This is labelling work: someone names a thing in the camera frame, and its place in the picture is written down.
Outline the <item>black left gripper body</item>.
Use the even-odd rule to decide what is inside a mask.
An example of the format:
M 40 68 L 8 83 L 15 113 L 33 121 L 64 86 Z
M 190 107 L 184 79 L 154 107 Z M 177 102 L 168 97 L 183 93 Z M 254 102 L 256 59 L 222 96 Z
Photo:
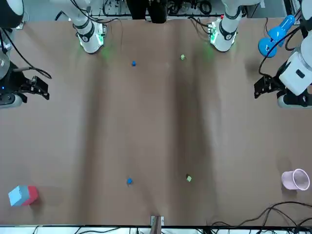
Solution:
M 280 81 L 279 77 L 273 77 L 273 78 L 274 78 L 274 83 L 269 84 L 268 93 L 277 92 L 278 94 L 285 94 L 286 93 L 285 85 Z

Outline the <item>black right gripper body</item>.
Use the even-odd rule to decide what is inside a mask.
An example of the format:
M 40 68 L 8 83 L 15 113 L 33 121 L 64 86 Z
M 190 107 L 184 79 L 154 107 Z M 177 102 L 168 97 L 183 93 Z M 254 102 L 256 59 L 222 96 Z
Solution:
M 21 93 L 24 87 L 28 87 L 31 80 L 25 77 L 23 73 L 7 73 L 0 77 L 0 94 Z

